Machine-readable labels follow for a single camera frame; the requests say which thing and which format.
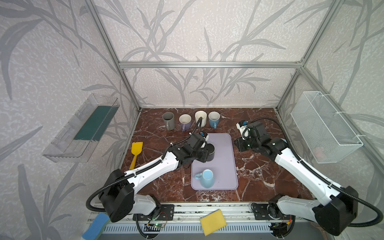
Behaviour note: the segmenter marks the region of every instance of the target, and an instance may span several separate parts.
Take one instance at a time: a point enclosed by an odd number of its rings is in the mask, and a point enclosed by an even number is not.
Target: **transparent plastic bin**
[[[303,92],[291,116],[318,163],[339,162],[363,146],[340,112],[319,91]]]
[[[93,114],[98,106],[111,106],[100,125],[95,126],[97,130],[91,140],[75,140],[75,136]],[[120,104],[116,97],[97,96],[91,94],[71,120],[64,126],[54,140],[44,150],[43,156],[53,162],[87,162],[95,150],[99,141],[93,140],[96,134],[103,135],[98,131],[101,126],[109,125],[111,119]]]

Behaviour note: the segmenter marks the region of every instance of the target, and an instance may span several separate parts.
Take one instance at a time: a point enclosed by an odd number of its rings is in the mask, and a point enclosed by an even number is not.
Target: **mug handle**
[[[202,172],[201,172],[201,173],[198,173],[198,174],[196,174],[196,175],[195,175],[195,179],[200,179],[202,175],[203,175],[203,173],[202,173]]]

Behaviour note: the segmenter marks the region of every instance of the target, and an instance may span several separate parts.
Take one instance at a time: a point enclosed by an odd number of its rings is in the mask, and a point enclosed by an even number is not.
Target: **blue sponge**
[[[104,213],[99,213],[93,220],[93,223],[88,230],[83,233],[85,240],[96,240],[104,231],[105,225],[109,222],[109,217]]]

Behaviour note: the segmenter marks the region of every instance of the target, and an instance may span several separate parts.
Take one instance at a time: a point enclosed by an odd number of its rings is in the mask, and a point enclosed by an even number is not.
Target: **purple tray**
[[[238,187],[235,156],[231,135],[228,133],[208,133],[208,143],[215,146],[215,157],[210,162],[193,161],[191,186],[195,190],[207,190],[201,186],[194,176],[206,169],[210,169],[215,176],[215,183],[209,190],[235,190]]]

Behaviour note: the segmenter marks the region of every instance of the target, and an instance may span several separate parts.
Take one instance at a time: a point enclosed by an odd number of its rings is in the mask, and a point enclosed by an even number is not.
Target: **wall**
[[[332,1],[94,2],[120,61],[299,61]],[[125,73],[144,107],[260,107],[276,106],[293,69]]]
[[[384,112],[384,1],[344,1],[306,67],[329,94],[351,116],[383,153]],[[318,164],[291,118],[291,111],[303,91],[315,89],[300,76],[279,110],[299,154],[343,186],[352,186],[359,197],[384,211],[384,178],[371,160],[358,149],[338,163]],[[359,204],[355,222],[364,222],[375,213]],[[378,240],[384,223],[368,228],[347,228],[344,239]]]
[[[0,1],[0,239],[79,239],[85,200],[121,164],[137,112],[83,4]],[[121,106],[90,160],[43,157],[91,93]]]

